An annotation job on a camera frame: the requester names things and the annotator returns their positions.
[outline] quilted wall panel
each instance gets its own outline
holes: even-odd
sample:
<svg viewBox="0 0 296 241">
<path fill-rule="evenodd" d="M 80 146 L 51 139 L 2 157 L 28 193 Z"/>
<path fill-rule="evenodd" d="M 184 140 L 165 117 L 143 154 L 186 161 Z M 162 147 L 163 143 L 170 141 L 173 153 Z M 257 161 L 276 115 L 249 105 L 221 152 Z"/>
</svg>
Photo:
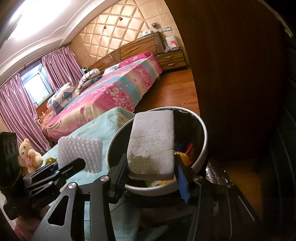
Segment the quilted wall panel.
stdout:
<svg viewBox="0 0 296 241">
<path fill-rule="evenodd" d="M 142 37 L 142 31 L 166 26 L 171 31 L 165 37 L 174 35 L 178 44 L 186 51 L 176 23 L 164 0 L 120 0 L 91 20 L 71 41 L 70 47 L 83 67 L 88 67 L 120 46 Z"/>
</svg>

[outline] drawer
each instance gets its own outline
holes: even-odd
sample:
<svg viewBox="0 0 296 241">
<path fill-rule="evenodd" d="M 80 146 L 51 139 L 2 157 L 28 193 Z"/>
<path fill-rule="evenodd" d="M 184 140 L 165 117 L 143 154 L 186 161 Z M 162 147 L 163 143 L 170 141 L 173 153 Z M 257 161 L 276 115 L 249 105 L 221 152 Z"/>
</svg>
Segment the drawer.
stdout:
<svg viewBox="0 0 296 241">
<path fill-rule="evenodd" d="M 166 54 L 162 54 L 162 55 L 157 56 L 157 60 L 158 60 L 159 64 L 169 62 L 172 60 L 181 59 L 181 58 L 184 58 L 184 54 L 181 49 L 175 50 L 175 51 L 170 51 Z"/>
<path fill-rule="evenodd" d="M 176 69 L 179 67 L 186 66 L 186 61 L 184 58 L 180 58 L 173 61 L 162 63 L 160 64 L 160 66 L 163 70 Z"/>
</svg>

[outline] wall socket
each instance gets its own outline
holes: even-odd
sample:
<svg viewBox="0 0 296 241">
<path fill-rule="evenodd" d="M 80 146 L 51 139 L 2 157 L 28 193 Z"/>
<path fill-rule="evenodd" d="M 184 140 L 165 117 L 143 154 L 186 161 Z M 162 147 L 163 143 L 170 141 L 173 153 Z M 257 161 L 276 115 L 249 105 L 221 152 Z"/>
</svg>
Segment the wall socket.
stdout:
<svg viewBox="0 0 296 241">
<path fill-rule="evenodd" d="M 163 32 L 170 31 L 170 30 L 172 30 L 172 29 L 170 28 L 170 26 L 168 26 L 168 27 L 161 28 L 161 29 L 159 29 L 159 30 L 155 30 L 154 32 L 155 32 L 155 33 L 156 33 L 156 32 L 163 33 Z"/>
</svg>

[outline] blue gripper pad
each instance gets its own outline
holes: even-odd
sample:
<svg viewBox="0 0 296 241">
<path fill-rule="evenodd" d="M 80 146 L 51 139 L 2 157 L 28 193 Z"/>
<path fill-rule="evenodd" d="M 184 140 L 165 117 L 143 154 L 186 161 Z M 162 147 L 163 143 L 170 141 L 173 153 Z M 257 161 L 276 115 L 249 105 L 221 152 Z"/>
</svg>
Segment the blue gripper pad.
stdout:
<svg viewBox="0 0 296 241">
<path fill-rule="evenodd" d="M 188 182 L 185 178 L 185 175 L 182 171 L 182 168 L 178 166 L 178 179 L 177 179 L 179 191 L 181 194 L 181 198 L 184 199 L 185 203 L 189 203 L 190 195 L 188 191 Z"/>
</svg>

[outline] screw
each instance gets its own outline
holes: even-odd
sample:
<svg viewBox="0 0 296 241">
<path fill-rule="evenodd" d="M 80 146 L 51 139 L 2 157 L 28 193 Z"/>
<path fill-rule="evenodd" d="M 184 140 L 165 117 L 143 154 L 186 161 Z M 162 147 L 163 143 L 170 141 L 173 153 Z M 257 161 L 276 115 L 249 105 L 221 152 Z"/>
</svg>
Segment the screw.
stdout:
<svg viewBox="0 0 296 241">
<path fill-rule="evenodd" d="M 76 183 L 69 183 L 68 188 L 72 189 L 76 187 Z"/>
<path fill-rule="evenodd" d="M 102 182 L 106 182 L 106 181 L 109 180 L 109 177 L 108 177 L 108 176 L 101 176 L 100 180 L 101 180 Z"/>
<path fill-rule="evenodd" d="M 233 182 L 228 182 L 227 183 L 227 187 L 234 188 L 235 187 L 235 184 Z"/>
<path fill-rule="evenodd" d="M 203 177 L 202 176 L 195 176 L 194 179 L 196 181 L 202 181 L 203 180 Z"/>
</svg>

